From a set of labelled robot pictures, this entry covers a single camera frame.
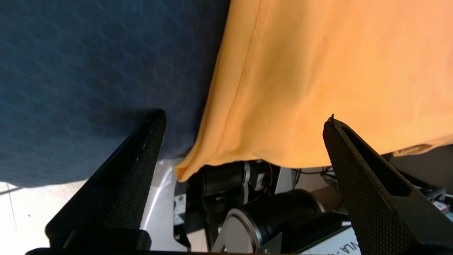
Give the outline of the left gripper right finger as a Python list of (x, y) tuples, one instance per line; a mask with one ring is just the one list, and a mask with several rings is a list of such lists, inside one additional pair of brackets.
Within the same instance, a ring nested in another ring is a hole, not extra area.
[(322, 135), (363, 255), (452, 254), (452, 221), (388, 161), (333, 116)]

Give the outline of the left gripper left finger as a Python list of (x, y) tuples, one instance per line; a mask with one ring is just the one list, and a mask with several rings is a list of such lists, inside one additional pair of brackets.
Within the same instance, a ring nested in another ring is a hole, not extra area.
[(141, 221), (166, 127), (153, 111), (50, 220), (52, 250), (149, 250)]

